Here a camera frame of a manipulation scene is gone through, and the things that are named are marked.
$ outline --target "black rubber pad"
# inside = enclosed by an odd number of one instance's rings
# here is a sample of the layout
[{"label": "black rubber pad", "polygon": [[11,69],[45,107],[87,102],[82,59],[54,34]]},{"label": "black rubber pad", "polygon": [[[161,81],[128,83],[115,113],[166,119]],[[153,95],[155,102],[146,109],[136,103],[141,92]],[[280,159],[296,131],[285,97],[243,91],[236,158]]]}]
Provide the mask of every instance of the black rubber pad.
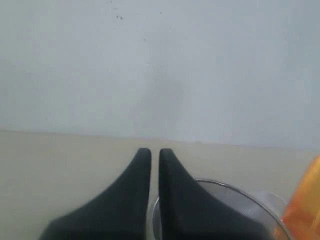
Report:
[{"label": "black rubber pad", "polygon": [[159,154],[162,240],[271,240],[258,222],[211,196],[171,149]]},{"label": "black rubber pad", "polygon": [[109,188],[81,208],[54,220],[40,240],[143,240],[150,174],[151,152],[140,148]]}]

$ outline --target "orange plastic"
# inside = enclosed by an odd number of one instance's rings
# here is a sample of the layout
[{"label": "orange plastic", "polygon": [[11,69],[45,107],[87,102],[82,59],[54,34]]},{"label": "orange plastic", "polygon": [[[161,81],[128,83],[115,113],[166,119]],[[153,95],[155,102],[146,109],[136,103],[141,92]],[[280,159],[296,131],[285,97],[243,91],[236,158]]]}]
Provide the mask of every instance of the orange plastic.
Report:
[{"label": "orange plastic", "polygon": [[300,180],[282,221],[295,240],[320,240],[320,155]]}]

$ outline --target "table surface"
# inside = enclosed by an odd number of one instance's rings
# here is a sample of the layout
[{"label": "table surface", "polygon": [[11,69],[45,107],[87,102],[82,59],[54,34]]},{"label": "table surface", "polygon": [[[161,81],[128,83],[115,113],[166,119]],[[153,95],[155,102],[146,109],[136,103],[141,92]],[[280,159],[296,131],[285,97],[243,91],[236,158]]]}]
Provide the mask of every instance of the table surface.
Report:
[{"label": "table surface", "polygon": [[247,192],[273,192],[286,200],[317,154],[166,139],[0,131],[0,239],[37,239],[50,220],[107,188],[139,147],[152,152],[151,203],[157,197],[161,148],[172,148],[195,178],[218,180]]}]

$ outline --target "transparent container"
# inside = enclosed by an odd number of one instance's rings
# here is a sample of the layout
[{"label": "transparent container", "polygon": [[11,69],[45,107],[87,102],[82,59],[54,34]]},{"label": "transparent container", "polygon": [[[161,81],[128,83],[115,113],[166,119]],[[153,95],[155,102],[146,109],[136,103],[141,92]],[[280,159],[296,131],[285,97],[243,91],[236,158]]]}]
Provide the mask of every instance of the transparent container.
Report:
[{"label": "transparent container", "polygon": [[[288,229],[280,221],[282,209],[286,204],[280,197],[266,192],[255,193],[259,199],[266,200],[269,206],[274,207],[277,211],[277,213],[274,213],[254,196],[231,185],[209,179],[196,179],[196,181],[212,196],[224,202],[230,208],[252,220],[260,222],[275,240],[293,240]],[[159,199],[153,204],[147,222],[149,224],[148,239],[161,240],[162,229]]]}]

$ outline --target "white wall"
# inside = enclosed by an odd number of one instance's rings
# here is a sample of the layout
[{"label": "white wall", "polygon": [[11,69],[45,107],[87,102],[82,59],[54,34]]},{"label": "white wall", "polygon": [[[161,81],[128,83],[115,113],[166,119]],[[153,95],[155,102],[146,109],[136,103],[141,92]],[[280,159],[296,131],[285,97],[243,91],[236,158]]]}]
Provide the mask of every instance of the white wall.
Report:
[{"label": "white wall", "polygon": [[2,0],[0,129],[320,149],[319,9]]}]

